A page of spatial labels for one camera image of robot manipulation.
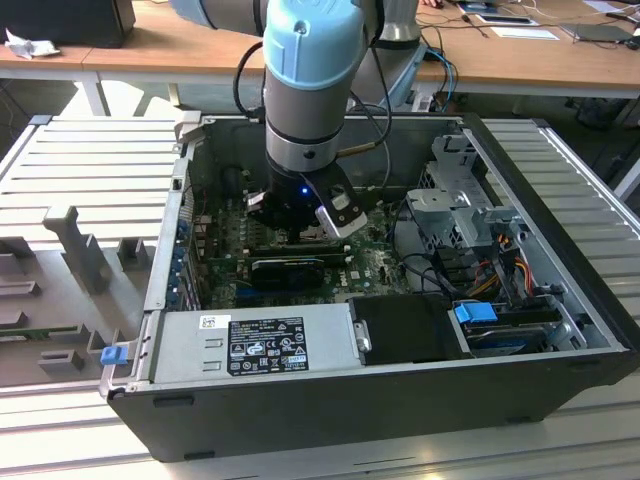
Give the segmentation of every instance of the white label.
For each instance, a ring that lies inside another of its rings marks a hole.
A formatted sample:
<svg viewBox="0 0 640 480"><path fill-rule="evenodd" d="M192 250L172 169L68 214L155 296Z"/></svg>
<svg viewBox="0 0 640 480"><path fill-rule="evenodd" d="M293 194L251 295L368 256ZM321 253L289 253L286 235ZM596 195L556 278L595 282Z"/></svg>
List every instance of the white label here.
<svg viewBox="0 0 640 480"><path fill-rule="evenodd" d="M231 315L202 315L200 317L200 328L228 328Z"/></svg>
<svg viewBox="0 0 640 480"><path fill-rule="evenodd" d="M304 363L307 361L307 356L306 355L295 355L293 357L283 357L283 359L286 358L287 359L287 363L291 364L291 363Z"/></svg>
<svg viewBox="0 0 640 480"><path fill-rule="evenodd" d="M22 335L9 335L7 337L0 337L0 343L9 343L9 342L26 342L27 337L23 337Z"/></svg>

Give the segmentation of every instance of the robotic arm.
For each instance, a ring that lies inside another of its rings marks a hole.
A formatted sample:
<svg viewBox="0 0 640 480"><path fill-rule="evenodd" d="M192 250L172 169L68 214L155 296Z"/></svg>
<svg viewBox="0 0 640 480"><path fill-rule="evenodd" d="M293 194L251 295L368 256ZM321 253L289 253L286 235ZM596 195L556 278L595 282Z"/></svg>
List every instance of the robotic arm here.
<svg viewBox="0 0 640 480"><path fill-rule="evenodd" d="M358 196L335 160L379 143L340 151L344 112L373 43L386 34L383 42L415 48L417 3L391 0L386 6L395 19L410 18L411 31L401 22L385 25L382 0L171 0L180 15L202 25L263 36L270 187L248 202L263 223L295 232L315 214L333 238L366 224Z"/></svg>

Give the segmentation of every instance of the computer case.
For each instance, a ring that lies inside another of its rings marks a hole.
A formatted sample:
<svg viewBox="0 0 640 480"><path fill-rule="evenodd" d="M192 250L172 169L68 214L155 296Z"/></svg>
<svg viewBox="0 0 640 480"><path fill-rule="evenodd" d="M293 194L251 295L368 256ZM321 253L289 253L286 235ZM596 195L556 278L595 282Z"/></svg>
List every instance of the computer case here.
<svg viewBox="0 0 640 480"><path fill-rule="evenodd" d="M4 0L0 40L6 40L8 29L56 45L119 48L135 21L131 0Z"/></svg>

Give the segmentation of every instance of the desk leg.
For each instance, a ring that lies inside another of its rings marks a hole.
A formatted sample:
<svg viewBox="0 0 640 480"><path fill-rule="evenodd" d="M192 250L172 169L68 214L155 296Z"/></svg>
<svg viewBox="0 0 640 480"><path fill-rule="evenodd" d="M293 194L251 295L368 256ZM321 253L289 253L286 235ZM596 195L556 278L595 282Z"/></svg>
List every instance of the desk leg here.
<svg viewBox="0 0 640 480"><path fill-rule="evenodd" d="M169 84L169 102L171 102L171 105L174 107L180 106L180 92L178 91L177 83Z"/></svg>
<svg viewBox="0 0 640 480"><path fill-rule="evenodd" d="M626 201L638 187L638 184L640 184L640 158L620 181L614 192L620 200Z"/></svg>
<svg viewBox="0 0 640 480"><path fill-rule="evenodd" d="M111 116L109 111L109 105L107 104L107 97L104 95L102 84L93 80L85 80L82 82L84 93L89 100L89 106L91 107L91 113L97 116Z"/></svg>

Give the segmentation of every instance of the wooden desk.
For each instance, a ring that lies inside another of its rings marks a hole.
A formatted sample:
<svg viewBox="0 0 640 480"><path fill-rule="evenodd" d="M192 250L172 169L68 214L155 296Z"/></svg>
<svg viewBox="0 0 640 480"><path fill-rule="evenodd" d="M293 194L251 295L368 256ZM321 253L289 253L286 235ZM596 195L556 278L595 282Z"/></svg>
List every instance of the wooden desk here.
<svg viewBox="0 0 640 480"><path fill-rule="evenodd" d="M82 70L82 61L91 47L63 47L61 54L35 57L33 60L16 57L8 48L0 48L0 71L4 68L34 70Z"/></svg>
<svg viewBox="0 0 640 480"><path fill-rule="evenodd" d="M198 75L233 75L240 57L259 39L212 30L179 17L168 4L134 2L136 25L120 49L93 49L83 61L86 70ZM261 74L256 53L245 70Z"/></svg>
<svg viewBox="0 0 640 480"><path fill-rule="evenodd" d="M538 0L537 3L543 13L561 18L594 13L580 0ZM517 5L509 8L514 13L524 13L524 9ZM461 13L457 7L449 4L442 10L420 7L419 12L418 21L423 24L437 25L447 19L456 20L438 28L447 58L459 71L458 91L622 98L636 98L640 94L640 52L631 51L623 45L611 50L611 45L574 43L559 27L545 27L559 41L500 38L491 28L482 29L489 36L484 38L474 28L456 29L468 27L459 20ZM612 20L604 15L562 20L545 18L533 10L528 10L528 13L541 25ZM474 24L484 25L477 19ZM619 21L612 25L633 32L628 22ZM439 45L434 28L425 29L424 34L432 46ZM417 80L434 86L442 82L442 75L441 65L428 64L422 67Z"/></svg>
<svg viewBox="0 0 640 480"><path fill-rule="evenodd" d="M545 13L567 18L593 14L581 0L538 0ZM0 49L0 77L42 78L82 81L92 111L108 114L100 87L101 80L161 82L170 84L230 84L238 61L256 38L198 26L180 18L169 5L150 1L134 2L136 26L121 49L64 48L63 55L27 61ZM514 11L521 10L511 5ZM541 24L559 23L529 10ZM637 98L640 95L640 52L624 46L615 50L589 43L573 43L557 27L560 40L499 38L490 28L489 39L459 20L457 8L442 10L420 7L419 20L442 24L444 48L458 68L458 92L550 95L575 97ZM573 20L601 23L604 15ZM612 23L631 31L626 22ZM434 29L424 31L437 46ZM264 69L261 55L255 55L246 69L244 81L258 85ZM442 65L424 64L417 75L422 94L434 92L444 78Z"/></svg>

